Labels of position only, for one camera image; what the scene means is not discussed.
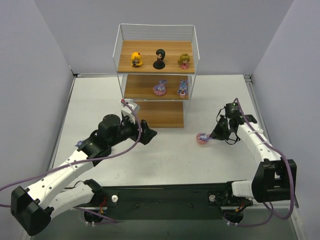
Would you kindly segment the purple bunny pink donut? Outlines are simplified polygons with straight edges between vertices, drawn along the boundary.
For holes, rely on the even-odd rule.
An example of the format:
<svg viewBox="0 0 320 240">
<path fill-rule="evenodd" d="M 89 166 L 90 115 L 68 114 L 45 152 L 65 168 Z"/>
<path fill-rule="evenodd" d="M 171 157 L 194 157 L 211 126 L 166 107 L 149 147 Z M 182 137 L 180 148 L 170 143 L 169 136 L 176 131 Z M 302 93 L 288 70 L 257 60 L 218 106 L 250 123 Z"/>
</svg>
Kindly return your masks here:
<svg viewBox="0 0 320 240">
<path fill-rule="evenodd" d="M 196 141 L 200 145 L 205 145 L 207 144 L 212 138 L 210 137 L 210 134 L 206 134 L 204 132 L 198 133 L 196 135 Z"/>
<path fill-rule="evenodd" d="M 159 83 L 153 87 L 153 93 L 156 96 L 164 96 L 167 92 L 166 90 L 167 80 L 159 80 Z"/>
</svg>

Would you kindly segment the small purple bunny toy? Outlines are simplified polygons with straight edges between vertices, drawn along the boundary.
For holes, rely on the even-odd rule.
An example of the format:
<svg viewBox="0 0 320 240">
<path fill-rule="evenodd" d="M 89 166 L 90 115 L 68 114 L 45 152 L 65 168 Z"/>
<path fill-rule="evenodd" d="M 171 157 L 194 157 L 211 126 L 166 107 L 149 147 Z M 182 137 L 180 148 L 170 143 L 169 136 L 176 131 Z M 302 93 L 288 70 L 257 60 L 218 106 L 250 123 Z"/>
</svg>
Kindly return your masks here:
<svg viewBox="0 0 320 240">
<path fill-rule="evenodd" d="M 188 95 L 188 93 L 188 81 L 181 80 L 177 91 L 178 96 L 183 99 Z"/>
</svg>

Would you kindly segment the black haired doll toy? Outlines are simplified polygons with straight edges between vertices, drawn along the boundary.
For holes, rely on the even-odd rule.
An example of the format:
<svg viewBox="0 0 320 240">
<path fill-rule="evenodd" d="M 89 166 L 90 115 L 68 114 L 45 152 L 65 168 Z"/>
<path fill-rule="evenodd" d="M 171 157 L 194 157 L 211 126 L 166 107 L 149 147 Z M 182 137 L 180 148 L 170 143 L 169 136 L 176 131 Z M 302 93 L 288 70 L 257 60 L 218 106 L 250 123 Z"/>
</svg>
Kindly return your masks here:
<svg viewBox="0 0 320 240">
<path fill-rule="evenodd" d="M 166 56 L 166 52 L 163 49 L 158 49 L 156 52 L 156 61 L 153 63 L 153 67 L 156 70 L 164 69 L 166 64 L 164 63 L 164 58 Z"/>
</svg>

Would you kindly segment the yellow haired doll toy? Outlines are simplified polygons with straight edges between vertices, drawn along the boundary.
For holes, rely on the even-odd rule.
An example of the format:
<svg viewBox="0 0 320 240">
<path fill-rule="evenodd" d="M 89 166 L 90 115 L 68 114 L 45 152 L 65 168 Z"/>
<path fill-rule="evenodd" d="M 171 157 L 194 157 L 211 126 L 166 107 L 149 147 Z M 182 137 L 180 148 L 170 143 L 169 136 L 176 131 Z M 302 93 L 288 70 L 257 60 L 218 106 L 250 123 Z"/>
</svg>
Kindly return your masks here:
<svg viewBox="0 0 320 240">
<path fill-rule="evenodd" d="M 131 54 L 131 65 L 134 68 L 138 68 L 141 67 L 143 65 L 143 61 L 142 61 L 142 55 L 139 52 L 133 52 Z"/>
</svg>

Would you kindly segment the blonde pink dress doll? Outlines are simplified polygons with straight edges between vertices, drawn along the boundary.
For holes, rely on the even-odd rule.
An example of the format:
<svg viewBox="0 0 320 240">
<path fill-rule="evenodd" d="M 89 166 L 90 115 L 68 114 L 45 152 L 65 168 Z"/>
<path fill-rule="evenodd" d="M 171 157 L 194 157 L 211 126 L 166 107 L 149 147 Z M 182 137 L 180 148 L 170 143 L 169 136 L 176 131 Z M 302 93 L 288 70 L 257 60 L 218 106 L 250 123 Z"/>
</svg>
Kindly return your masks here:
<svg viewBox="0 0 320 240">
<path fill-rule="evenodd" d="M 177 64 L 182 70 L 186 70 L 189 68 L 190 56 L 187 53 L 183 53 L 180 55 Z"/>
</svg>

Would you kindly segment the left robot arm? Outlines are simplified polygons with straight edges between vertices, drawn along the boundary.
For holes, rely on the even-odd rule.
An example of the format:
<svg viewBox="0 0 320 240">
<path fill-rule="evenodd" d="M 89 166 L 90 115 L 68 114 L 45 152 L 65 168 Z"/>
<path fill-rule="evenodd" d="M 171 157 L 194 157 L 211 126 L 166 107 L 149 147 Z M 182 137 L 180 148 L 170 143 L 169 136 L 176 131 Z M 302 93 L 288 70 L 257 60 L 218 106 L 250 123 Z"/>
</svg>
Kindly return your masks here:
<svg viewBox="0 0 320 240">
<path fill-rule="evenodd" d="M 29 236 L 37 235 L 57 215 L 102 194 L 102 187 L 92 180 L 67 191 L 64 188 L 107 159 L 112 147 L 128 139 L 133 140 L 134 145 L 147 145 L 156 135 L 146 120 L 137 121 L 132 114 L 106 115 L 87 139 L 78 142 L 64 163 L 40 176 L 37 182 L 25 188 L 18 186 L 11 192 L 12 216 Z"/>
</svg>

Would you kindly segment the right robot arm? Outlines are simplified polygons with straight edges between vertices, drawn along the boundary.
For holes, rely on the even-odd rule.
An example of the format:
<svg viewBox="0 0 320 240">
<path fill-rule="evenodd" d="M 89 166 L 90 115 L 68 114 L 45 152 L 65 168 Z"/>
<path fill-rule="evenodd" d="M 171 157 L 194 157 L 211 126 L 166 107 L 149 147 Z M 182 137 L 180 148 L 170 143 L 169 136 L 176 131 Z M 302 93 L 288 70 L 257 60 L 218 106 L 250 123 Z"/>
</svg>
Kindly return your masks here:
<svg viewBox="0 0 320 240">
<path fill-rule="evenodd" d="M 235 197 L 252 198 L 259 203 L 291 201 L 295 196 L 297 164 L 279 153 L 264 136 L 253 115 L 243 114 L 234 101 L 223 107 L 216 126 L 209 135 L 210 140 L 235 144 L 243 141 L 258 167 L 252 180 L 231 183 Z"/>
</svg>

